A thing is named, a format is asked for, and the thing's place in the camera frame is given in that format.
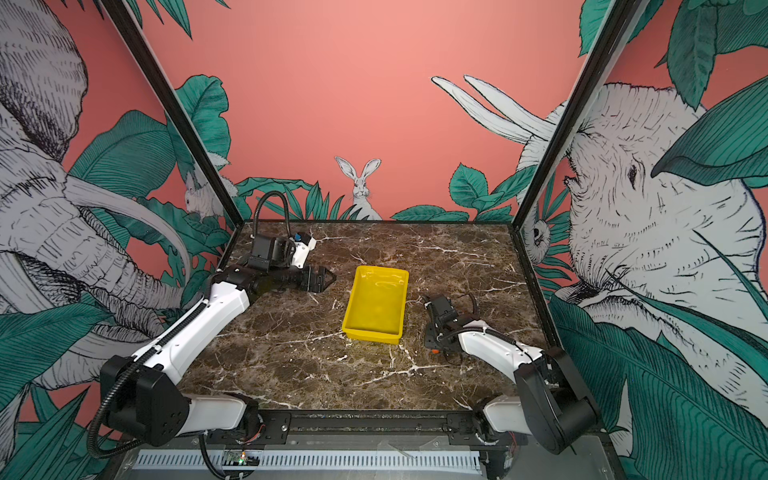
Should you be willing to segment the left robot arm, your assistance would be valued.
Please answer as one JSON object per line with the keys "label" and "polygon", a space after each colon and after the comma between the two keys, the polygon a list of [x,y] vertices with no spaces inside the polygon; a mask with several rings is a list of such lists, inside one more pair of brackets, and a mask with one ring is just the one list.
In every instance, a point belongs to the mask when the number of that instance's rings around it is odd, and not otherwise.
{"label": "left robot arm", "polygon": [[249,255],[214,274],[203,297],[169,330],[130,356],[108,360],[99,377],[101,403],[87,431],[88,454],[107,459],[212,431],[228,431],[240,445],[261,438],[257,400],[244,394],[186,396],[177,385],[224,327],[259,298],[287,289],[321,293],[335,282],[329,269],[308,265],[315,246],[307,232],[255,232]]}

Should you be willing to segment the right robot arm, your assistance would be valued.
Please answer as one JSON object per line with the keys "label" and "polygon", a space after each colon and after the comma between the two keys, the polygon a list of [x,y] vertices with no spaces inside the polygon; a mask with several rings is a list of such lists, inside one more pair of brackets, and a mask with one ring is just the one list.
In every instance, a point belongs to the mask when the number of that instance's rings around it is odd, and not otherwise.
{"label": "right robot arm", "polygon": [[499,395],[473,408],[473,428],[481,442],[527,435],[559,454],[602,425],[601,409],[565,350],[544,350],[501,333],[480,318],[475,296],[467,296],[472,303],[468,313],[444,295],[424,298],[429,316],[425,346],[444,356],[481,360],[514,383],[514,395]]}

